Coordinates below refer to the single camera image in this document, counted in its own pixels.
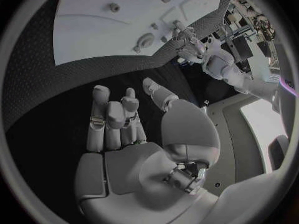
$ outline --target black mesh fabric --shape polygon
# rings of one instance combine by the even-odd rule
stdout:
[[[55,66],[53,23],[59,0],[47,1],[19,37],[11,55],[3,91],[3,121],[8,130],[15,121],[47,99],[71,88],[102,78],[164,65],[176,56],[175,42],[165,44],[153,56],[110,56],[83,59]],[[200,39],[217,30],[229,0],[192,24]]]

